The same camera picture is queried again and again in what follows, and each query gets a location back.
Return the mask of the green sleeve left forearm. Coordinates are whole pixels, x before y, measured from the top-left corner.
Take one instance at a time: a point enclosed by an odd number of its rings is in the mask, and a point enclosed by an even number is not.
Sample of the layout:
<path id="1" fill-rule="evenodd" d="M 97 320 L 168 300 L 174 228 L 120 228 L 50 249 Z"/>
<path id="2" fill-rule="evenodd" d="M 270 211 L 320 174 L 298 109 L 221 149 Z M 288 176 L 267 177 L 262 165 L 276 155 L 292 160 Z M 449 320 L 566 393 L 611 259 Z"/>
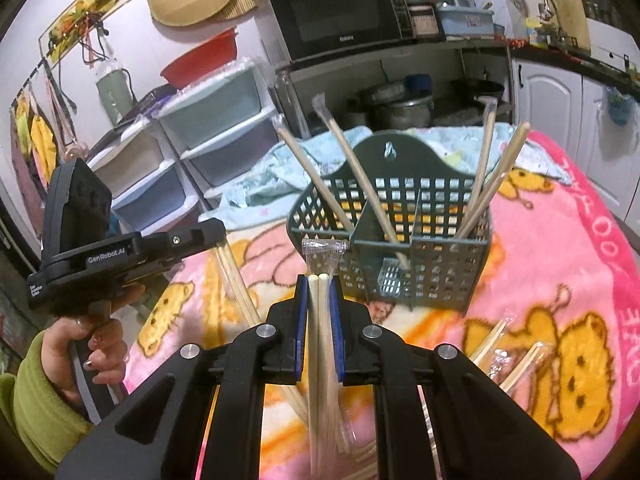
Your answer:
<path id="1" fill-rule="evenodd" d="M 14 374 L 1 375 L 1 477 L 51 479 L 92 425 L 53 388 L 35 336 Z"/>

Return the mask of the left hand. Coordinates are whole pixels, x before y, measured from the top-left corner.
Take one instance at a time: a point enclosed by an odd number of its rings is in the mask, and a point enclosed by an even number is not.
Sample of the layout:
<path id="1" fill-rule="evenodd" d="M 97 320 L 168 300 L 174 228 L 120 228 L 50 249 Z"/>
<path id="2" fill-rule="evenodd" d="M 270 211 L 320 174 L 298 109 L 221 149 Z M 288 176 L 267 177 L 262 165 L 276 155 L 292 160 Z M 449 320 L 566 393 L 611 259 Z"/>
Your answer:
<path id="1" fill-rule="evenodd" d="M 56 320 L 41 333 L 40 349 L 36 351 L 40 393 L 72 408 L 81 404 L 68 347 L 84 339 L 88 339 L 85 348 L 89 355 L 81 368 L 94 373 L 92 382 L 98 386 L 121 382 L 127 354 L 123 336 L 119 320 L 105 321 L 98 314 Z"/>

